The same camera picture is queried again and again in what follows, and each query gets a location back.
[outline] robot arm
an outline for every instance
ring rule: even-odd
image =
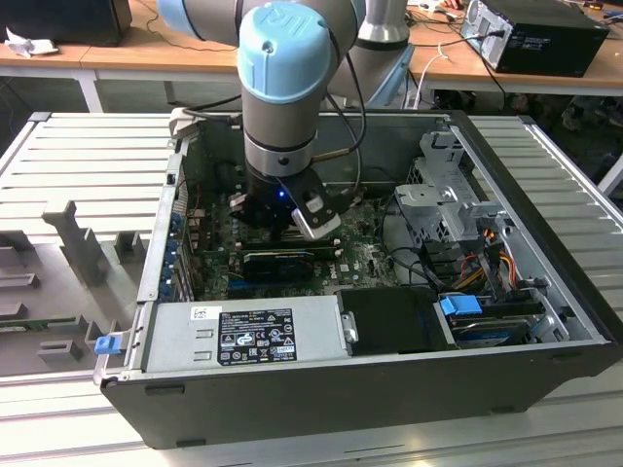
[[[349,51],[364,102],[392,100],[414,51],[406,4],[159,0],[169,27],[239,47],[248,183],[235,217],[275,236],[293,219],[309,239],[340,226],[349,200],[330,197],[312,169],[320,105],[327,92],[360,100],[343,64]]]

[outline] yellow wire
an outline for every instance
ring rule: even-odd
[[[510,260],[510,258],[506,257],[506,256],[500,256],[499,257],[500,260],[502,260],[504,263],[506,263],[506,265],[508,266],[508,283],[511,285],[511,287],[514,287],[515,284],[513,283],[513,279],[512,279],[512,275],[513,275],[513,264]]]
[[[466,287],[467,285],[471,284],[472,282],[474,282],[474,281],[478,280],[480,277],[482,277],[483,274],[484,274],[483,270],[482,269],[478,269],[472,275],[470,275],[465,280],[463,280],[461,282],[461,284],[459,284],[457,286],[457,289],[462,289],[463,287]]]

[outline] workbench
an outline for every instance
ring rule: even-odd
[[[156,0],[129,2],[133,21],[120,47],[61,45],[60,54],[30,59],[17,56],[8,48],[0,48],[0,75],[74,79],[80,84],[91,112],[105,110],[97,92],[99,80],[164,82],[168,102],[176,100],[173,82],[238,82],[235,48],[202,43],[168,29],[162,18],[154,19],[157,17]],[[439,15],[432,18],[444,19]],[[456,32],[443,24],[420,23],[412,28],[414,44],[436,45],[456,39]],[[186,49],[173,47],[167,41]],[[424,99],[430,90],[498,90],[482,60],[467,44],[448,46],[444,52],[450,60],[439,59],[430,66],[423,84]],[[436,54],[436,48],[416,48],[411,65],[416,77]],[[623,40],[606,40],[583,78],[496,77],[508,92],[623,95]]]

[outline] warning label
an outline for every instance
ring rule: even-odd
[[[217,360],[223,366],[296,360],[292,309],[220,313]]]

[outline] computer case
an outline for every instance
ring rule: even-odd
[[[4,0],[0,37],[9,28],[29,39],[115,47],[131,22],[128,0]]]
[[[497,73],[582,77],[608,32],[558,0],[474,0],[460,35]]]

